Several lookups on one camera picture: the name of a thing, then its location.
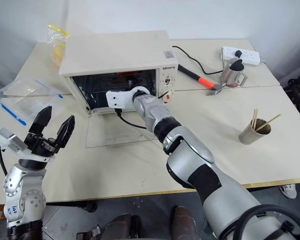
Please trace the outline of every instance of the power strip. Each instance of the power strip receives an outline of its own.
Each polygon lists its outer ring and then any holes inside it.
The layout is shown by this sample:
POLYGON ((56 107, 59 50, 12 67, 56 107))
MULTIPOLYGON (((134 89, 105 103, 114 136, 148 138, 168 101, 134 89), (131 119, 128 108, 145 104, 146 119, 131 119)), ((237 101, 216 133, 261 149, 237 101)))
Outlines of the power strip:
POLYGON ((223 46, 222 47, 223 59, 225 61, 227 61, 232 58, 236 58, 235 53, 238 50, 242 52, 240 59, 242 59, 243 64, 248 64, 248 65, 253 65, 253 66, 259 65, 259 63, 260 63, 259 52, 242 49, 242 48, 231 47, 231 46, 223 46))

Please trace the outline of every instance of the floor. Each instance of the floor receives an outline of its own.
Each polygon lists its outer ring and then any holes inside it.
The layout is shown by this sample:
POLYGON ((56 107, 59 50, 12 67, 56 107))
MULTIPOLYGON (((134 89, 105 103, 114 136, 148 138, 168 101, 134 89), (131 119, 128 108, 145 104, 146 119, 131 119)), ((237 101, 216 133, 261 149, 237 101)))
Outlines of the floor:
MULTIPOLYGON (((280 205, 300 216, 300 184, 297 185, 296 199, 286 198, 277 187, 257 190, 252 194, 262 204, 280 205)), ((98 209, 93 213, 77 207, 47 206, 43 219, 44 239, 75 240, 77 233, 89 231, 96 225, 102 231, 113 218, 123 213, 141 217, 145 237, 169 239, 170 211, 175 205, 183 205, 190 210, 202 240, 215 239, 196 192, 102 199, 98 200, 98 209)), ((286 219, 278 213, 273 215, 281 222, 286 219)), ((5 239, 6 223, 0 221, 0 240, 5 239)))

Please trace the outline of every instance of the paper cup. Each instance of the paper cup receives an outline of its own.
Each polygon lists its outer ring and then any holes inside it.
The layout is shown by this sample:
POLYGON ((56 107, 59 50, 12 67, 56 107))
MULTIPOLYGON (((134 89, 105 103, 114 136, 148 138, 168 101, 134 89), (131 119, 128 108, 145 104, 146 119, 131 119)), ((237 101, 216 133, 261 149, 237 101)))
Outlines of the paper cup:
MULTIPOLYGON (((260 127, 262 124, 265 124, 266 121, 263 119, 256 119, 256 124, 255 124, 255 129, 260 127)), ((252 144, 253 142, 257 141, 258 139, 262 138, 263 136, 268 135, 271 132, 271 126, 268 124, 261 128, 258 132, 255 131, 252 126, 251 122, 249 123, 248 126, 243 130, 243 132, 239 135, 239 140, 245 144, 249 145, 252 144)))

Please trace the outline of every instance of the oven label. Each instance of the oven label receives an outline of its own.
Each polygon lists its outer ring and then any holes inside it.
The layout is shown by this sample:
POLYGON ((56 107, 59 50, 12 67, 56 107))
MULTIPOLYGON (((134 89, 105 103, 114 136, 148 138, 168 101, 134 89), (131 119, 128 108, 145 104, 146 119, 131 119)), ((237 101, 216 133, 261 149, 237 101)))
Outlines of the oven label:
POLYGON ((175 57, 172 51, 163 51, 163 53, 166 59, 172 59, 175 57))

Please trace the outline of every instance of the white wall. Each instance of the white wall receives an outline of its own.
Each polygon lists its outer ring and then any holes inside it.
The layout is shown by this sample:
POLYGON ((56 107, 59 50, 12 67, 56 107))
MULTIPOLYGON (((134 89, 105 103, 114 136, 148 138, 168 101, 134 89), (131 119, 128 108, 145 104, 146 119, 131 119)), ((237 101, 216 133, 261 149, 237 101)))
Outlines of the white wall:
POLYGON ((46 40, 47 24, 71 34, 247 38, 277 79, 300 67, 300 0, 0 0, 0 81, 14 79, 35 42, 46 40))

